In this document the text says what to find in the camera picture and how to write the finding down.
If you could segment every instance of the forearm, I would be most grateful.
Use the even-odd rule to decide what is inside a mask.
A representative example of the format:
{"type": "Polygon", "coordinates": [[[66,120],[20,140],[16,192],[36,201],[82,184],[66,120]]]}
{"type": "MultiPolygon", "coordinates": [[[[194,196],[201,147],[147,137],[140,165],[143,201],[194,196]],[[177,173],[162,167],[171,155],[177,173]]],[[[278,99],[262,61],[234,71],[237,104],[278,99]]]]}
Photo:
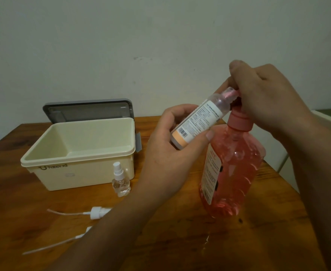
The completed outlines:
{"type": "Polygon", "coordinates": [[[280,141],[292,160],[301,198],[331,269],[331,132],[311,119],[280,141]]]}
{"type": "Polygon", "coordinates": [[[134,188],[48,270],[118,270],[160,204],[134,188]]]}

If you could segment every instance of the person's left hand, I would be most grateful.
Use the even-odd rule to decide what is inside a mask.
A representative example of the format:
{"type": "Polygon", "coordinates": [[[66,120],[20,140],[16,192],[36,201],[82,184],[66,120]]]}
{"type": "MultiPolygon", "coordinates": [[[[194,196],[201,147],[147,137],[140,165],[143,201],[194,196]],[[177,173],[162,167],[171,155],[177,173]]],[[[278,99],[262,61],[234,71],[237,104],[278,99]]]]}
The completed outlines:
{"type": "Polygon", "coordinates": [[[212,130],[206,130],[183,150],[176,150],[170,143],[172,129],[196,108],[194,104],[181,104],[166,109],[150,136],[136,190],[160,204],[180,190],[192,164],[214,136],[212,130]]]}

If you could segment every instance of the bottle label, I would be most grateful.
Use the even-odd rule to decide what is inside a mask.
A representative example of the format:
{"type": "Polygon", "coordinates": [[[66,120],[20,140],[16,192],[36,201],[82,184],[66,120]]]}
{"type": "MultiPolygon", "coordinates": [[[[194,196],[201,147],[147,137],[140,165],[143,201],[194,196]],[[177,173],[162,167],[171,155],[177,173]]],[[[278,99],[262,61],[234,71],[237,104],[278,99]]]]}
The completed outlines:
{"type": "Polygon", "coordinates": [[[172,133],[173,138],[185,147],[199,133],[209,129],[223,116],[221,110],[211,101],[205,101],[196,108],[172,133]]]}
{"type": "Polygon", "coordinates": [[[211,144],[209,144],[201,181],[202,192],[209,205],[212,203],[213,193],[216,188],[221,166],[221,159],[217,156],[216,152],[214,152],[211,144]]]}

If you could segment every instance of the wooden table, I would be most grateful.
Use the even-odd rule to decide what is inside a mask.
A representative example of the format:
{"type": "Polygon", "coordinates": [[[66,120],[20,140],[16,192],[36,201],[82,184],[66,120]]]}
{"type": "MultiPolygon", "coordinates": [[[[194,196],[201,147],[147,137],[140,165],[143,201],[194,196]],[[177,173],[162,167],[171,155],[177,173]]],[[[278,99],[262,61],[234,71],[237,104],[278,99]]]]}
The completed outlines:
{"type": "MultiPolygon", "coordinates": [[[[159,117],[135,119],[143,150],[135,155],[135,185],[147,142],[159,117]]],[[[50,126],[23,124],[0,141],[0,270],[41,270],[71,244],[30,255],[22,252],[85,232],[89,216],[62,212],[112,207],[121,198],[111,184],[47,191],[20,158],[50,126]]],[[[236,217],[215,220],[198,195],[204,154],[181,191],[166,202],[138,237],[122,270],[325,270],[300,196],[266,162],[236,217]]]]}

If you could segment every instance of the wall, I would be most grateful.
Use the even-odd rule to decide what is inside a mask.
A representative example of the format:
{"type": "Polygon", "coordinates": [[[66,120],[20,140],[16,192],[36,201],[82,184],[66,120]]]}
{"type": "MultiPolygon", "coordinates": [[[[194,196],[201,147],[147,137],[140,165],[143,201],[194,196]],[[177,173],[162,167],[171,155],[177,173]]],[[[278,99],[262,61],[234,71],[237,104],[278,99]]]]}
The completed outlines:
{"type": "MultiPolygon", "coordinates": [[[[126,97],[136,116],[201,103],[233,59],[273,63],[331,108],[331,0],[0,0],[0,139],[48,121],[51,101],[126,97]]],[[[253,133],[278,168],[282,146],[253,133]]]]}

